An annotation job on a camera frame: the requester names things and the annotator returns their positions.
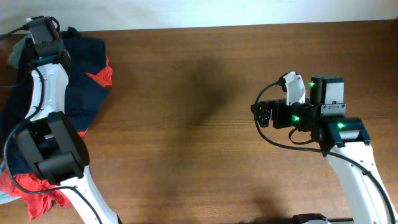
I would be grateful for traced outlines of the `navy blue shorts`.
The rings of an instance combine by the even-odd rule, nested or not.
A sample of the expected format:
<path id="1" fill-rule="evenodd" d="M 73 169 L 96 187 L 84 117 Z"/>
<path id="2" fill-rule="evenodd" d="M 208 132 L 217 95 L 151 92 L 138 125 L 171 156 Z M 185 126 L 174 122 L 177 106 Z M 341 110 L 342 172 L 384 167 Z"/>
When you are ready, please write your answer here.
<path id="1" fill-rule="evenodd" d="M 30 37 L 20 40 L 14 48 L 20 49 L 18 79 L 23 83 L 11 91 L 10 97 L 1 109 L 1 145 L 4 145 L 9 133 L 21 122 L 29 111 L 32 98 L 32 77 L 25 76 L 27 57 L 25 45 L 31 43 Z M 105 88 L 110 81 L 100 72 L 105 70 L 109 60 L 106 45 L 102 39 L 92 37 L 70 37 L 63 40 L 71 56 L 72 68 L 65 91 L 65 115 L 77 132 L 85 132 L 90 127 L 109 94 Z"/>

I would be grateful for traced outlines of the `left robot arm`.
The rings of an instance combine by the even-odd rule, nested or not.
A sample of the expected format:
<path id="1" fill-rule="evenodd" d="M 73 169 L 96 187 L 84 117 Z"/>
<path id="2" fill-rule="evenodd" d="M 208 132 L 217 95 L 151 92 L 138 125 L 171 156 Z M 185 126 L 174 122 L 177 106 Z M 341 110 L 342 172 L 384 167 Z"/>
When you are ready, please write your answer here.
<path id="1" fill-rule="evenodd" d="M 18 149 L 33 173 L 61 192 L 85 223 L 120 223 L 104 201 L 90 173 L 88 149 L 65 116 L 70 55 L 52 17 L 31 17 L 28 30 L 28 73 L 32 77 L 30 108 L 13 130 Z"/>

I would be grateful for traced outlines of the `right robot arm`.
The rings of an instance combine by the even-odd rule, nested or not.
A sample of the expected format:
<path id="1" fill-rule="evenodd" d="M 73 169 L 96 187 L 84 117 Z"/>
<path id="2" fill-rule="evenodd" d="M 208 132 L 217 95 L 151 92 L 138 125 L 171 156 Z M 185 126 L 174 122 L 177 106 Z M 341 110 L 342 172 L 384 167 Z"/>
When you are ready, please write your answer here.
<path id="1" fill-rule="evenodd" d="M 397 212 L 379 175 L 371 138 L 359 118 L 346 117 L 345 83 L 337 75 L 311 77 L 309 90 L 296 72 L 282 75 L 270 87 L 280 86 L 286 97 L 251 105 L 257 131 L 272 125 L 309 132 L 310 139 L 294 142 L 294 151 L 317 151 L 334 170 L 352 214 L 353 223 L 397 223 Z"/>

